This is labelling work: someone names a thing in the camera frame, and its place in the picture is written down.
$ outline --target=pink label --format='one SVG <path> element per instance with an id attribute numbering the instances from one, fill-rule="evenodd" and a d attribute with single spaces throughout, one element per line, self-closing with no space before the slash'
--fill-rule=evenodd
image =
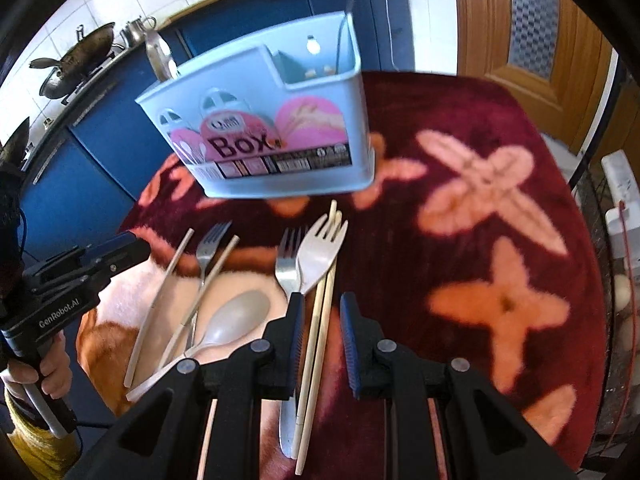
<path id="1" fill-rule="evenodd" d="M 238 110 L 222 110 L 207 116 L 200 133 L 213 148 L 215 162 L 280 153 L 280 138 L 260 117 Z"/>
<path id="2" fill-rule="evenodd" d="M 320 97 L 290 99 L 278 111 L 275 123 L 288 151 L 348 141 L 340 110 L 331 101 Z"/>
<path id="3" fill-rule="evenodd" d="M 351 165 L 344 118 L 331 101 L 293 98 L 274 123 L 241 110 L 218 109 L 202 121 L 200 133 L 178 128 L 169 136 L 184 162 L 214 162 L 224 178 Z"/>

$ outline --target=frying pan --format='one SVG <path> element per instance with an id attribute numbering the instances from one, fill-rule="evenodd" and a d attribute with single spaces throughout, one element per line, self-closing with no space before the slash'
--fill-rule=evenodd
<path id="1" fill-rule="evenodd" d="M 87 37 L 82 37 L 82 26 L 76 30 L 78 43 L 76 43 L 62 57 L 52 59 L 39 57 L 29 63 L 30 68 L 54 69 L 44 80 L 40 87 L 40 95 L 49 99 L 59 99 L 70 94 L 80 82 L 95 68 L 98 68 L 111 50 L 113 44 L 113 27 L 115 23 L 107 23 L 96 28 Z"/>

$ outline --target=human hand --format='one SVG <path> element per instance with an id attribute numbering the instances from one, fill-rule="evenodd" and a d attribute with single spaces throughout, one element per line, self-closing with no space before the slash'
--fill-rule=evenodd
<path id="1" fill-rule="evenodd" d="M 65 335 L 58 332 L 53 337 L 53 343 L 47 355 L 40 362 L 40 372 L 45 377 L 42 381 L 42 391 L 52 399 L 59 399 L 69 393 L 71 389 L 71 359 L 65 351 Z M 4 386 L 16 399 L 31 403 L 29 397 L 21 387 L 22 384 L 33 384 L 38 381 L 38 373 L 29 365 L 9 359 L 6 370 L 0 373 Z"/>

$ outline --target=blue kitchen cabinet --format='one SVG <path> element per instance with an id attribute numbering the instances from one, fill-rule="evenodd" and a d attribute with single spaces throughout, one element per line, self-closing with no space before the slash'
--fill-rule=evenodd
<path id="1" fill-rule="evenodd" d="M 176 63 L 187 54 L 175 33 L 161 31 Z M 108 67 L 106 77 L 96 83 L 80 103 L 68 124 L 71 132 L 104 171 L 137 199 L 160 165 L 172 152 L 135 99 L 156 81 L 144 46 Z"/>
<path id="2" fill-rule="evenodd" d="M 66 128 L 53 136 L 30 164 L 20 198 L 25 249 L 37 260 L 108 240 L 134 204 Z"/>
<path id="3" fill-rule="evenodd" d="M 347 0 L 309 0 L 311 13 L 325 14 L 344 10 Z M 363 70 L 380 70 L 378 38 L 373 20 L 370 0 L 355 0 L 353 6 L 353 27 L 356 31 Z"/>
<path id="4" fill-rule="evenodd" d="M 409 0 L 371 0 L 371 9 L 376 23 L 380 70 L 391 71 L 397 68 L 414 71 L 414 30 L 411 25 Z"/>
<path id="5" fill-rule="evenodd" d="M 220 0 L 176 23 L 194 56 L 264 28 L 311 16 L 308 0 Z"/>

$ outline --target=metal pot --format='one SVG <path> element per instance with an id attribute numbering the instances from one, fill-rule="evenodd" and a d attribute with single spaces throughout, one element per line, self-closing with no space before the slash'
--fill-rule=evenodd
<path id="1" fill-rule="evenodd" d="M 86 38 L 83 37 L 84 27 L 80 25 L 76 29 L 78 43 L 60 60 L 50 57 L 39 57 L 29 63 L 30 68 L 57 67 L 60 72 L 59 77 L 75 77 L 76 75 L 87 76 L 91 71 L 98 68 L 111 51 L 113 44 L 113 26 L 115 23 L 107 23 L 96 28 Z"/>
<path id="2" fill-rule="evenodd" d="M 11 134 L 4 146 L 0 142 L 0 166 L 7 163 L 21 168 L 28 142 L 29 118 L 27 117 Z"/>
<path id="3" fill-rule="evenodd" d="M 48 57 L 32 60 L 29 63 L 30 68 L 54 67 L 40 86 L 40 95 L 49 99 L 60 99 L 71 94 L 94 69 L 107 59 L 113 43 L 114 25 L 115 23 L 107 23 L 95 29 L 86 38 L 83 37 L 84 27 L 80 25 L 76 29 L 78 43 L 61 60 Z"/>
<path id="4" fill-rule="evenodd" d="M 145 23 L 147 20 L 153 21 L 151 28 L 156 28 L 158 21 L 153 17 L 149 16 L 142 20 L 141 18 L 137 18 L 132 22 L 127 22 L 127 25 L 120 31 L 120 35 L 124 40 L 125 45 L 129 48 L 132 46 L 137 46 L 145 41 L 146 28 Z"/>

